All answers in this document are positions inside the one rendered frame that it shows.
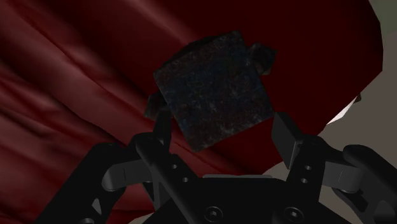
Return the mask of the dark speckled square block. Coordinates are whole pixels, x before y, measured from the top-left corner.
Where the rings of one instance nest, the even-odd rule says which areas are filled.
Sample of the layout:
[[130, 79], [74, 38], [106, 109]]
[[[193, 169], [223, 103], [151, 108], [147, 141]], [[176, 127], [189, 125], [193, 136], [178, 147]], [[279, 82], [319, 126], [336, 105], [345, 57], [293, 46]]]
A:
[[276, 51], [248, 46], [239, 31], [194, 41], [153, 73], [158, 91], [144, 115], [168, 111], [193, 151], [206, 149], [273, 117], [261, 77]]

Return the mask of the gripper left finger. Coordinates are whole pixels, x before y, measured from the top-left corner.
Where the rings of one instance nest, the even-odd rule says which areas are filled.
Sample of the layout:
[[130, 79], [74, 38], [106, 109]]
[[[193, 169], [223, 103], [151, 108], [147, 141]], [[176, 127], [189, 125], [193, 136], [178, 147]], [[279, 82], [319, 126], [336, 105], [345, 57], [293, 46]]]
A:
[[92, 147], [34, 224], [106, 224], [126, 187], [142, 183], [155, 213], [146, 224], [199, 224], [199, 208], [188, 194], [198, 177], [169, 153], [171, 112], [163, 110], [152, 132], [135, 135], [126, 148]]

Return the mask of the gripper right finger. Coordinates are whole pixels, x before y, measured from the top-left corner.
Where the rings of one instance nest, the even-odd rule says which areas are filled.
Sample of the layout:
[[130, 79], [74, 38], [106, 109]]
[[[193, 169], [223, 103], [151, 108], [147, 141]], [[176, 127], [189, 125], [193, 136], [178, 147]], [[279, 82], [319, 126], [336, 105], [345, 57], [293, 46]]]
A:
[[362, 224], [397, 224], [397, 168], [373, 149], [350, 144], [336, 150], [322, 137], [304, 134], [284, 112], [274, 115], [271, 137], [289, 170], [272, 224], [351, 224], [320, 203], [322, 186]]

